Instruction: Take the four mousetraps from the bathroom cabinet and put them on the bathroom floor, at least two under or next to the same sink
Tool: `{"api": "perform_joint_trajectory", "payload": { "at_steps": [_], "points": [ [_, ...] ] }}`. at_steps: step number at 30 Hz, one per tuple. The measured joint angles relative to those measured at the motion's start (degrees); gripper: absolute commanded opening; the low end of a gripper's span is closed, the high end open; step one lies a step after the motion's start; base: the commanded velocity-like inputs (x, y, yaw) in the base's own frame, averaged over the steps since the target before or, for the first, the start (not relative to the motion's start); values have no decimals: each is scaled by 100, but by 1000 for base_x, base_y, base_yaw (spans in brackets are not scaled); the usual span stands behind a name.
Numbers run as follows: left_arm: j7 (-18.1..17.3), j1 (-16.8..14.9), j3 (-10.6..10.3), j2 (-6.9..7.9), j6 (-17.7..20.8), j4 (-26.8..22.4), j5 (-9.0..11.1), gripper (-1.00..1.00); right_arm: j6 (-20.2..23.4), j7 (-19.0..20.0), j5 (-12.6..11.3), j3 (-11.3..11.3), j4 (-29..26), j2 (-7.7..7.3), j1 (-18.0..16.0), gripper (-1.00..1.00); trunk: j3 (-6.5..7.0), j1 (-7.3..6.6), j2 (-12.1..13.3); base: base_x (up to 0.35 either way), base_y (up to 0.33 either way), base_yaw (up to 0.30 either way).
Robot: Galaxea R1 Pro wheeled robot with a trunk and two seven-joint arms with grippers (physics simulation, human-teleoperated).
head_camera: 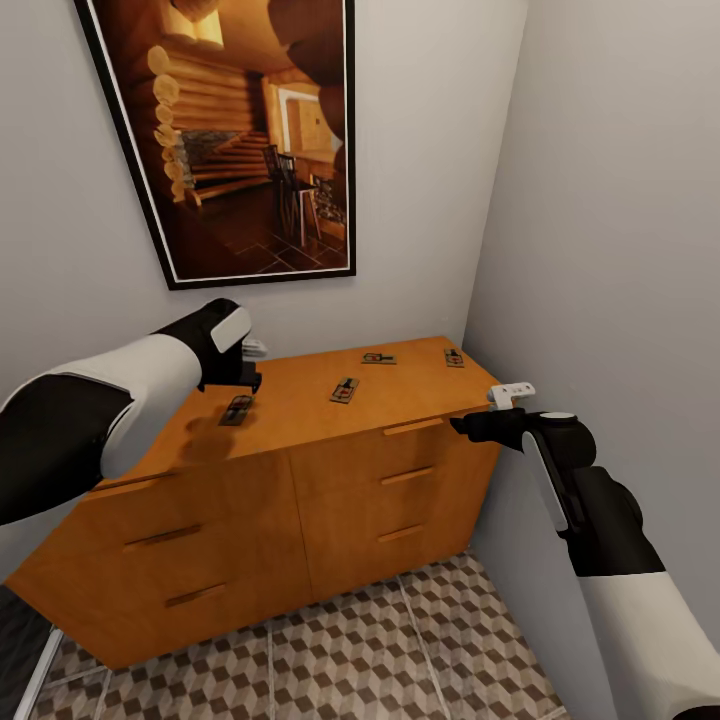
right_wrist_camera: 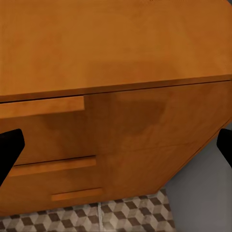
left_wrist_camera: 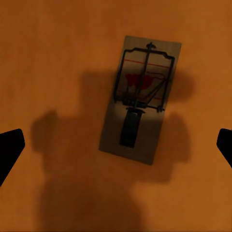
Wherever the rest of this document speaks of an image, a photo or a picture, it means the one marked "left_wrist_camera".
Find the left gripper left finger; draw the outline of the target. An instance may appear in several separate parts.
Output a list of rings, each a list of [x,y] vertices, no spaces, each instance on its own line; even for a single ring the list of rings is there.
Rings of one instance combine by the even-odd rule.
[[[0,134],[0,187],[25,147],[21,129]]]

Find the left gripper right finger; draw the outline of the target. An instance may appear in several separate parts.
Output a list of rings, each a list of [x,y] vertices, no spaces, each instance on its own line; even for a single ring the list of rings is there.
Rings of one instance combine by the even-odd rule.
[[[217,147],[232,167],[232,130],[220,129],[217,138]]]

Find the mousetrap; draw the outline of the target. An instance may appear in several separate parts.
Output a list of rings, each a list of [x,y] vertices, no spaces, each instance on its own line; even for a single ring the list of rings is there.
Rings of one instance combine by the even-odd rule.
[[[98,150],[153,164],[181,44],[126,36]]]

